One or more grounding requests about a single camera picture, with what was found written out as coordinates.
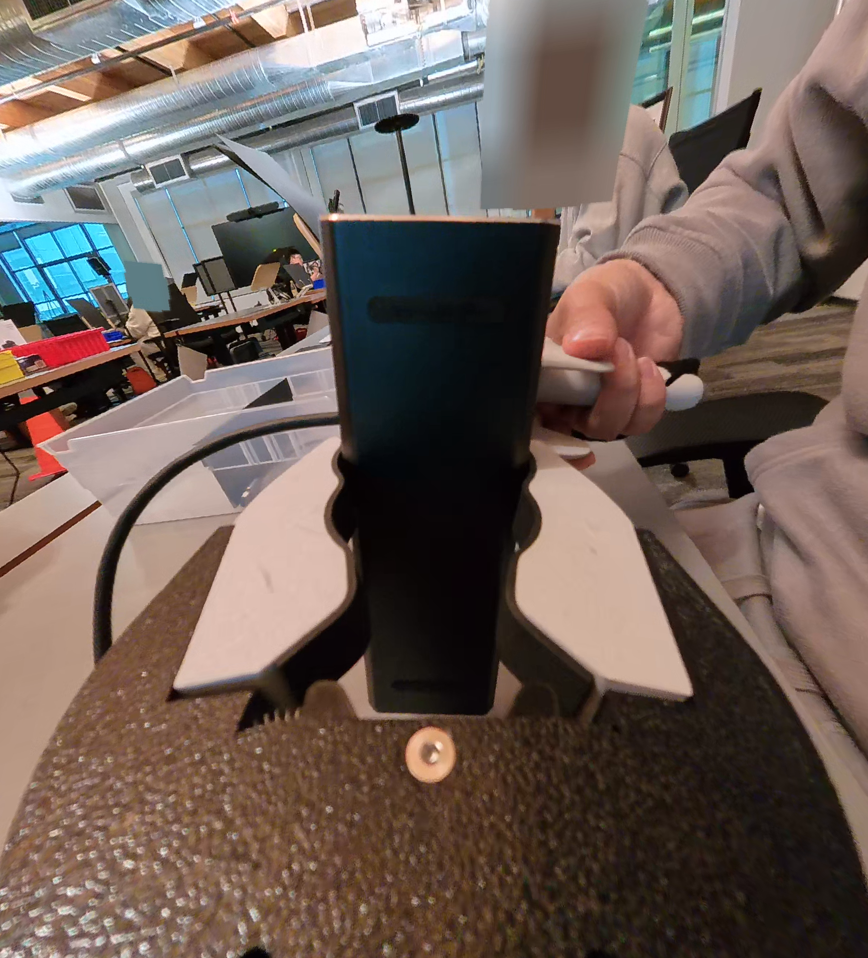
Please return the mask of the person's right forearm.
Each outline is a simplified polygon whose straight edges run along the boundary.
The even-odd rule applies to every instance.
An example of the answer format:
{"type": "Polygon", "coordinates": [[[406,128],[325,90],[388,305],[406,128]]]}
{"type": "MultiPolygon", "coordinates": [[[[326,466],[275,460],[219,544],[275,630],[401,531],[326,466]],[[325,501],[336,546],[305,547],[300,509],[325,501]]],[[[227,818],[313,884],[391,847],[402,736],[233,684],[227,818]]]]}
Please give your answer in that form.
{"type": "MultiPolygon", "coordinates": [[[[622,254],[683,316],[704,357],[832,294],[868,258],[868,2],[848,2],[776,102],[758,142],[685,205],[637,227],[622,254]]],[[[868,284],[855,332],[868,348],[868,284]]]]}

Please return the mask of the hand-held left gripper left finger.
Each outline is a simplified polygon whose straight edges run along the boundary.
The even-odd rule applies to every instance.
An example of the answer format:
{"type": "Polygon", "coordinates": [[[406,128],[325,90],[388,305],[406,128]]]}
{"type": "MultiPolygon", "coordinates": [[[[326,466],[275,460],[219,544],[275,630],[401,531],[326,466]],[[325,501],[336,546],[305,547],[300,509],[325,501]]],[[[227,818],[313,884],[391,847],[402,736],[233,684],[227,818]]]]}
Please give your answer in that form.
{"type": "Polygon", "coordinates": [[[173,681],[179,696],[260,689],[354,599],[354,548],[331,512],[340,446],[325,439],[238,517],[173,681]]]}

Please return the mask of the grey metal USB hub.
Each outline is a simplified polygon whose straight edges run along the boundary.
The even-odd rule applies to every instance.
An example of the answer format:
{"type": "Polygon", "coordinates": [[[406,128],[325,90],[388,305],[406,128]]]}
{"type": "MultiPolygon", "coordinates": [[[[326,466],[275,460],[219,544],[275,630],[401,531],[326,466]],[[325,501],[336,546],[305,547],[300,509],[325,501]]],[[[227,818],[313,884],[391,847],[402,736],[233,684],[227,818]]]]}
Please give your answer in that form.
{"type": "Polygon", "coordinates": [[[247,506],[274,479],[339,429],[316,427],[266,435],[207,457],[205,467],[213,474],[234,509],[247,506]]]}
{"type": "Polygon", "coordinates": [[[486,715],[559,227],[335,215],[321,232],[370,704],[486,715]]]}

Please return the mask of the grey monitor on stand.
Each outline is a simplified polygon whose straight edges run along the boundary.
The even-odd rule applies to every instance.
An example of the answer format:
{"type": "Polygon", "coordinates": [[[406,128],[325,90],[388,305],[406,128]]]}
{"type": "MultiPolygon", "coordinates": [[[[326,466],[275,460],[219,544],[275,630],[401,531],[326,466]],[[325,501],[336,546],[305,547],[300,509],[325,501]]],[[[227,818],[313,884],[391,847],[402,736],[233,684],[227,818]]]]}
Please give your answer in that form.
{"type": "Polygon", "coordinates": [[[113,283],[106,282],[93,286],[89,292],[111,326],[116,328],[126,326],[129,319],[129,306],[113,283]]]}

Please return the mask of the grey angled panel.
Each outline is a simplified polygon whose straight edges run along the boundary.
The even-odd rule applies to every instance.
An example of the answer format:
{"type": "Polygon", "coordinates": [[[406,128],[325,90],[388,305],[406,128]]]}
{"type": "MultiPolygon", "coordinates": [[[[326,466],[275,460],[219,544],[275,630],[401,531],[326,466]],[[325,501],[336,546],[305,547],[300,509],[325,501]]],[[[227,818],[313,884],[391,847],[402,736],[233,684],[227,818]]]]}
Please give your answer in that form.
{"type": "Polygon", "coordinates": [[[272,156],[224,136],[218,138],[217,149],[236,166],[283,198],[309,228],[320,233],[320,221],[328,215],[323,198],[317,198],[309,189],[295,181],[272,156]]]}

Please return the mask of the small framed screen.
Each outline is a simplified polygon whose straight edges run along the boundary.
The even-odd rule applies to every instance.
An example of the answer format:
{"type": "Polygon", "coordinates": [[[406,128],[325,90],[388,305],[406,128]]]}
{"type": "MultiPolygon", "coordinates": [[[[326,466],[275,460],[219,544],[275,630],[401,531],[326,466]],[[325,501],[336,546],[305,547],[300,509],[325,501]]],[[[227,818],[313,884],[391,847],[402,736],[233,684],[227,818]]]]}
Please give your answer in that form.
{"type": "Polygon", "coordinates": [[[231,293],[237,289],[236,281],[222,256],[196,261],[194,270],[208,297],[231,293]]]}

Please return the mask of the black office chair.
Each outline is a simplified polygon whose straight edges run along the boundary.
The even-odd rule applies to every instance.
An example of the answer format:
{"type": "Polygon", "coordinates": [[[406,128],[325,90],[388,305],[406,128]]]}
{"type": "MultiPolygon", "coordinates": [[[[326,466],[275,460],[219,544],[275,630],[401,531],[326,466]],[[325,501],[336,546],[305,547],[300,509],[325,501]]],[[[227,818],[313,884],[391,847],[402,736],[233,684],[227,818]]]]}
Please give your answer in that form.
{"type": "MultiPolygon", "coordinates": [[[[747,147],[762,89],[721,113],[668,139],[669,151],[690,194],[707,180],[729,154],[747,147]]],[[[731,499],[752,491],[744,461],[767,439],[812,424],[827,401],[802,391],[773,391],[702,401],[691,409],[667,413],[649,434],[627,439],[644,468],[666,466],[676,478],[688,475],[689,464],[721,463],[731,499]]]]}
{"type": "Polygon", "coordinates": [[[153,312],[152,318],[161,334],[162,341],[170,346],[174,341],[168,338],[169,332],[198,324],[201,322],[201,317],[173,281],[168,281],[167,290],[167,309],[153,312]]]}

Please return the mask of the white desk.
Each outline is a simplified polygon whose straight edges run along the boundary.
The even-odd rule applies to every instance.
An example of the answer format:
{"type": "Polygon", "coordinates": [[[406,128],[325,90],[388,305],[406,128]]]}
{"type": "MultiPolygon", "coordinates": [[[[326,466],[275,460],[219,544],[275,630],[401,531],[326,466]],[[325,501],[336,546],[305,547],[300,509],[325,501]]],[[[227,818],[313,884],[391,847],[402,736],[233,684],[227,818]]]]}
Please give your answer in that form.
{"type": "MultiPolygon", "coordinates": [[[[684,569],[706,568],[680,517],[619,444],[584,475],[684,569]]],[[[137,526],[118,571],[113,626],[143,610],[234,514],[137,526]]],[[[70,475],[0,512],[0,855],[33,769],[92,668],[94,581],[113,523],[70,475]]]]}

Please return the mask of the orange traffic cone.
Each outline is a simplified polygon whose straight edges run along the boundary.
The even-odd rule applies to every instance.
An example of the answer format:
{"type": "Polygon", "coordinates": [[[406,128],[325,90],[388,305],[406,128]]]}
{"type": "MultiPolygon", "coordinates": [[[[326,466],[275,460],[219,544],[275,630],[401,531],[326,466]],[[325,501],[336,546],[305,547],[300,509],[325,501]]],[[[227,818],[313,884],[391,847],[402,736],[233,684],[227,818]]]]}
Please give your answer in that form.
{"type": "Polygon", "coordinates": [[[36,472],[29,476],[30,482],[54,480],[67,474],[67,469],[42,446],[65,432],[68,425],[66,416],[59,409],[28,416],[25,419],[24,430],[31,441],[36,459],[36,472]]]}

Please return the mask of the large black monitor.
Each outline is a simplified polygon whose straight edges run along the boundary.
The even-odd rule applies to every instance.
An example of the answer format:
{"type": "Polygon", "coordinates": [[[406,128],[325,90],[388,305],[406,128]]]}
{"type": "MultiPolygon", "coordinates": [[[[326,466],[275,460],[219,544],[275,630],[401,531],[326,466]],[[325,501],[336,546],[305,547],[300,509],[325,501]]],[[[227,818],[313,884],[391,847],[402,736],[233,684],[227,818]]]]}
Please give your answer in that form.
{"type": "Polygon", "coordinates": [[[259,265],[274,257],[287,262],[291,253],[303,261],[320,258],[294,221],[289,207],[263,217],[212,225],[212,232],[229,273],[238,287],[250,286],[259,265]]]}

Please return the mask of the person's right hand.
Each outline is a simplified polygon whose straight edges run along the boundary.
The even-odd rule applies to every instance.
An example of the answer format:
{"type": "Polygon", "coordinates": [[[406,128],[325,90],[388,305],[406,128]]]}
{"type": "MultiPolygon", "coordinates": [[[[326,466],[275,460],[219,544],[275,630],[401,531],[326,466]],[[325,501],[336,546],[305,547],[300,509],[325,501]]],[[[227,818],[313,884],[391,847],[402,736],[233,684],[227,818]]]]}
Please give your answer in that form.
{"type": "Polygon", "coordinates": [[[594,441],[650,432],[666,406],[657,363],[677,359],[683,331],[676,301],[640,263],[622,258],[586,270],[548,317],[547,336],[564,353],[607,362],[612,371],[591,408],[541,403],[539,422],[594,441]]]}

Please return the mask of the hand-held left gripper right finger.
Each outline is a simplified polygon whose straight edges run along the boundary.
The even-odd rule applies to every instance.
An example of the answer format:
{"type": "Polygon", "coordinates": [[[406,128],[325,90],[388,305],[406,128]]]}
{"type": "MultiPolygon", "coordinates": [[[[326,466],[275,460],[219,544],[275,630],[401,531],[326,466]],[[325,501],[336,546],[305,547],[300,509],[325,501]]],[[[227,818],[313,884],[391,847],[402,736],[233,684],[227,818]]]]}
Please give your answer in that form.
{"type": "Polygon", "coordinates": [[[625,513],[533,440],[508,578],[508,673],[551,689],[560,713],[620,693],[692,697],[691,678],[625,513]]]}

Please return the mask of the large grid window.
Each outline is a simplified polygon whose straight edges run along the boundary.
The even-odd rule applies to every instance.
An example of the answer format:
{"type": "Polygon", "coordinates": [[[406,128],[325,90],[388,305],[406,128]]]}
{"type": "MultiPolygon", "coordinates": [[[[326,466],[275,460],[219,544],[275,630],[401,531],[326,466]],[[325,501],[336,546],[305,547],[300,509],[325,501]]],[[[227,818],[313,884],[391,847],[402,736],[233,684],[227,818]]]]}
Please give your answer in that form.
{"type": "Polygon", "coordinates": [[[39,322],[72,312],[69,302],[94,303],[92,289],[113,284],[127,295],[122,258],[107,226],[76,223],[26,226],[0,234],[0,265],[39,322]]]}

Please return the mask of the clear plastic bin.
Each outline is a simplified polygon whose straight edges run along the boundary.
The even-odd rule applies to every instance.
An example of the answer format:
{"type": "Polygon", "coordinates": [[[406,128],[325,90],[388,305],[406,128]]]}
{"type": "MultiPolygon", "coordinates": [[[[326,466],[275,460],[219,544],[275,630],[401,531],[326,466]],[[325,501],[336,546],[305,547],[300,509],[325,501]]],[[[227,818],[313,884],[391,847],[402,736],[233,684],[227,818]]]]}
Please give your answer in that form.
{"type": "MultiPolygon", "coordinates": [[[[177,377],[42,447],[117,516],[143,485],[189,449],[249,425],[336,410],[332,351],[319,344],[211,370],[201,381],[177,377]]],[[[230,505],[203,461],[155,497],[140,522],[221,516],[241,509],[230,505]]]]}

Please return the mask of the large silver duct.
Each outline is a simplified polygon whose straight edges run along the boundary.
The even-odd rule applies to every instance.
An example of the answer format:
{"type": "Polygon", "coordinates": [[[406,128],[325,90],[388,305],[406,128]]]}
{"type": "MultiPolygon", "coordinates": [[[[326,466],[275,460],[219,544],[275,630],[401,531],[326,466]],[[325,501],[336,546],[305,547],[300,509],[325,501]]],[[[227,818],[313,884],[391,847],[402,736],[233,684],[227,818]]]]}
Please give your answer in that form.
{"type": "Polygon", "coordinates": [[[371,44],[354,19],[338,22],[6,133],[0,180],[17,198],[89,183],[457,65],[483,50],[484,34],[466,17],[371,44]]]}

